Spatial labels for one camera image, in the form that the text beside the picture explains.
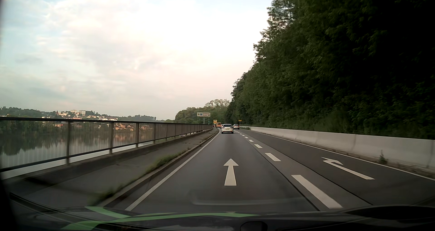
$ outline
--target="weed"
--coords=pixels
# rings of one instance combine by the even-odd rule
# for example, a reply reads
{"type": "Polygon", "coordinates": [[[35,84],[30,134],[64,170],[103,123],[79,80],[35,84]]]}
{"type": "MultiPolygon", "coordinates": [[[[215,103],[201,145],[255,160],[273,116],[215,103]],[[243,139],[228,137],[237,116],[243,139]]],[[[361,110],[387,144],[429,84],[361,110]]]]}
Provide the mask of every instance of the weed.
{"type": "Polygon", "coordinates": [[[165,165],[166,163],[170,162],[171,160],[175,159],[176,157],[180,156],[181,154],[183,154],[183,153],[186,152],[186,151],[187,151],[187,150],[182,150],[182,151],[180,151],[180,152],[178,152],[178,153],[176,153],[176,154],[170,154],[170,155],[166,155],[166,156],[163,156],[163,157],[160,157],[160,158],[156,159],[156,160],[154,161],[154,163],[152,163],[152,164],[147,168],[147,170],[146,170],[146,171],[145,171],[145,172],[144,172],[140,177],[135,178],[135,179],[132,179],[131,181],[129,181],[129,182],[126,183],[126,184],[120,184],[116,189],[110,188],[108,191],[103,192],[103,193],[97,195],[97,197],[96,197],[93,201],[91,201],[89,205],[90,205],[90,206],[95,206],[95,205],[101,203],[103,200],[106,200],[106,199],[112,197],[112,196],[115,195],[117,192],[121,191],[121,189],[123,189],[123,188],[125,188],[126,186],[132,184],[132,183],[133,183],[134,181],[136,181],[137,179],[139,179],[139,178],[145,176],[146,174],[148,174],[148,173],[154,171],[155,169],[157,169],[157,168],[159,168],[159,167],[165,165]]]}
{"type": "Polygon", "coordinates": [[[379,156],[379,163],[381,163],[383,165],[386,165],[388,163],[388,160],[385,159],[384,153],[382,152],[382,150],[381,150],[381,155],[379,156]]]}

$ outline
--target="traffic sign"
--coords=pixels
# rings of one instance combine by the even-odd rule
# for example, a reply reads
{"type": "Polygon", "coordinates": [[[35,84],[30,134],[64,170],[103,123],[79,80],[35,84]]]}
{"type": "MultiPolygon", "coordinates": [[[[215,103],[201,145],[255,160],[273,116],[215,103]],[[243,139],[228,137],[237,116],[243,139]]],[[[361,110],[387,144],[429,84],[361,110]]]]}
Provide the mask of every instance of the traffic sign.
{"type": "Polygon", "coordinates": [[[197,117],[210,117],[210,112],[197,112],[197,117]]]}

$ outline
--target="asphalt road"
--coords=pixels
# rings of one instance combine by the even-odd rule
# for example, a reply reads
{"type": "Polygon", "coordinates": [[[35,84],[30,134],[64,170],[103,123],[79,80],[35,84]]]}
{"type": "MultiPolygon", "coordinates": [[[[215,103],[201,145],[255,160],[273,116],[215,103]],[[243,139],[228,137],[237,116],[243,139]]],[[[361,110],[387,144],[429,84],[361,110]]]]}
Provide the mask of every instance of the asphalt road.
{"type": "Polygon", "coordinates": [[[435,181],[289,140],[236,130],[116,206],[156,212],[313,212],[433,205],[435,181]]]}

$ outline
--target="windshield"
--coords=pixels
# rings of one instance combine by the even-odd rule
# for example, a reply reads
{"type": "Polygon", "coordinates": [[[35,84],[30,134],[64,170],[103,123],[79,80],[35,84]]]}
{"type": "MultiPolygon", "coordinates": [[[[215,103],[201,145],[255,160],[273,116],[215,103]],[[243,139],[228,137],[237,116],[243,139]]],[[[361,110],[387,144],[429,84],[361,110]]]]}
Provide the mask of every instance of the windshield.
{"type": "Polygon", "coordinates": [[[177,230],[435,207],[434,2],[1,0],[10,213],[177,230]]]}

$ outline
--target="silver car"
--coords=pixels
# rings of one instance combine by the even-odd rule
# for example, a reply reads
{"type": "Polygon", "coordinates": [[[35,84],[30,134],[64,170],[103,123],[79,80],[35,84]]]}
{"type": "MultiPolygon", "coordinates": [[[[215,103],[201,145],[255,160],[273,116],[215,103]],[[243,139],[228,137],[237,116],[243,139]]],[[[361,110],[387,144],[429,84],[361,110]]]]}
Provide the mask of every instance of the silver car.
{"type": "Polygon", "coordinates": [[[234,133],[234,130],[233,130],[233,125],[231,125],[231,124],[223,124],[222,125],[222,131],[220,132],[221,134],[223,134],[223,133],[234,133]]]}

